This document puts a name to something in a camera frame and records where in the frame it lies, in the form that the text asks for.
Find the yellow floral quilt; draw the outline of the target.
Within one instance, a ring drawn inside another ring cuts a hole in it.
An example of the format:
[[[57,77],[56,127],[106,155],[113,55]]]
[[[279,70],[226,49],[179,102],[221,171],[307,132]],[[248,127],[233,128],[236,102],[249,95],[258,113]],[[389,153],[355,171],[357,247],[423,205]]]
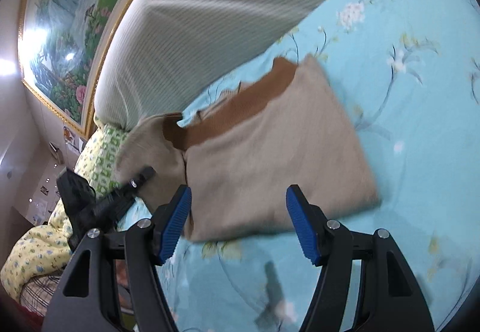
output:
[[[74,167],[74,172],[87,179],[98,196],[106,193],[110,185],[110,181],[101,176],[99,159],[103,142],[104,133],[97,130]],[[18,302],[23,286],[31,278],[52,274],[66,266],[71,257],[67,241],[71,234],[64,204],[59,200],[48,222],[28,230],[15,243],[1,268],[1,284],[10,298]]]

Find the white ribbed bolster pillow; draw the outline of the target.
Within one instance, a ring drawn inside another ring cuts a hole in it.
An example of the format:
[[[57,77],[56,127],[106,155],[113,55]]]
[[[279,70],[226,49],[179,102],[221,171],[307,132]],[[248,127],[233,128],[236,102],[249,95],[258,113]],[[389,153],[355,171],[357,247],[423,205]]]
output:
[[[112,38],[94,113],[124,130],[184,110],[325,0],[133,0]]]

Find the plaid cloth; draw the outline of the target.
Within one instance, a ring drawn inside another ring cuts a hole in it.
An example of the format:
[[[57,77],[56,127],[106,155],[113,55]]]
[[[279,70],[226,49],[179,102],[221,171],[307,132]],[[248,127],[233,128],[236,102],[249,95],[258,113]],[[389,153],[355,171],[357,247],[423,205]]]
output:
[[[45,317],[61,275],[60,271],[56,271],[52,274],[38,275],[31,278],[20,292],[20,305],[31,313]]]

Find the green checkered pillow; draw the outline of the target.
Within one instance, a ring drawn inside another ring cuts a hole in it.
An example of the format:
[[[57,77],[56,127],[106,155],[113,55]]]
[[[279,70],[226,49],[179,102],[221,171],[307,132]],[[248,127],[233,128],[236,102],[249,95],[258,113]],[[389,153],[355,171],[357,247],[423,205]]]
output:
[[[118,186],[114,180],[115,157],[127,136],[126,131],[103,125],[89,138],[80,153],[74,172],[88,181],[98,197]]]

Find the gold framed landscape painting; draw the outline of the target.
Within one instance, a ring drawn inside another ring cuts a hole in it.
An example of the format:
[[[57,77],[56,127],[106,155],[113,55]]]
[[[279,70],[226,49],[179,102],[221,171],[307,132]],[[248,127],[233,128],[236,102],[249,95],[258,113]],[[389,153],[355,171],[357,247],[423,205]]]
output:
[[[98,77],[133,0],[22,0],[18,59],[24,86],[66,125],[90,137]]]

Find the beige knit sweater brown trim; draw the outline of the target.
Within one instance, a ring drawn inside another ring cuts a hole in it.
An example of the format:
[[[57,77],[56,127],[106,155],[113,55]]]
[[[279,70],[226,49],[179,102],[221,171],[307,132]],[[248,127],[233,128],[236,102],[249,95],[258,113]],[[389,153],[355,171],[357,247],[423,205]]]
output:
[[[192,193],[183,230],[193,242],[289,230],[287,188],[296,184],[326,216],[377,205],[377,186],[356,131],[320,64],[275,58],[272,70],[211,106],[187,127],[178,114],[151,116],[121,145],[115,179],[144,167],[139,195],[149,209],[180,185]]]

